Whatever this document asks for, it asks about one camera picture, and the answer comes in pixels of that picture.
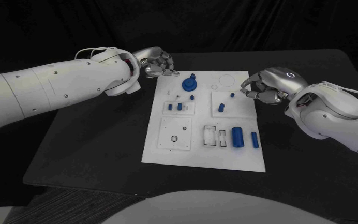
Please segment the gray carpet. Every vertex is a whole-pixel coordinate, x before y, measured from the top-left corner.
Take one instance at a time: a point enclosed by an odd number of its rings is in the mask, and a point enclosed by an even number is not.
[[[4,224],[98,224],[142,200],[115,193],[49,187],[26,207],[13,207]]]

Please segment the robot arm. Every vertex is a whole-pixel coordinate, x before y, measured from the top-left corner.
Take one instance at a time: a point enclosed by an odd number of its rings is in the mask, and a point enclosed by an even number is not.
[[[248,91],[255,83],[259,92]],[[295,120],[304,133],[316,139],[332,137],[358,152],[358,99],[327,82],[307,85],[295,72],[285,68],[268,68],[242,83],[241,92],[267,104],[290,103],[284,114]]]
[[[179,75],[171,57],[160,47],[142,49],[137,55],[116,48],[101,50],[95,56],[91,54],[91,59],[0,74],[0,127],[73,105],[102,92],[108,96],[131,94],[140,89],[140,68],[148,77]]]

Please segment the blue cylinder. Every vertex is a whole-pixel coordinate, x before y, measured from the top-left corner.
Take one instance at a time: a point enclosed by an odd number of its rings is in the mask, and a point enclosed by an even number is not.
[[[258,148],[258,141],[257,141],[257,134],[255,134],[255,132],[251,132],[251,137],[252,137],[252,145],[254,145],[254,148],[257,149]]]
[[[181,83],[181,87],[184,91],[193,91],[196,89],[197,83],[194,80],[194,74],[190,75],[187,79],[184,79]]]
[[[225,107],[225,105],[223,105],[223,103],[220,103],[219,106],[218,106],[218,111],[219,111],[219,113],[223,112],[223,107]]]
[[[244,135],[241,127],[232,127],[232,145],[233,147],[244,147]]]

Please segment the black table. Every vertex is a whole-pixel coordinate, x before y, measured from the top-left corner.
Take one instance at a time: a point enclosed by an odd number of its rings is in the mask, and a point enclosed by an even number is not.
[[[179,71],[252,74],[281,66],[308,83],[326,80],[356,87],[358,73],[339,50],[187,53],[173,58]],[[141,90],[131,95],[102,94],[57,112],[26,184],[144,197],[180,190],[232,191],[358,220],[358,153],[330,138],[310,138],[283,114],[285,104],[255,102],[265,173],[141,163],[155,82],[141,77]]]

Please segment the black backdrop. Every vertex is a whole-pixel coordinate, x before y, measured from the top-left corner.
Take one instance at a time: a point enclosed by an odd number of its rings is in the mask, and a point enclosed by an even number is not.
[[[0,73],[69,60],[79,49],[98,46],[127,51],[161,46],[168,53],[336,48],[355,59],[353,2],[0,0]],[[24,205],[41,191],[21,176],[54,114],[0,129],[0,205]]]

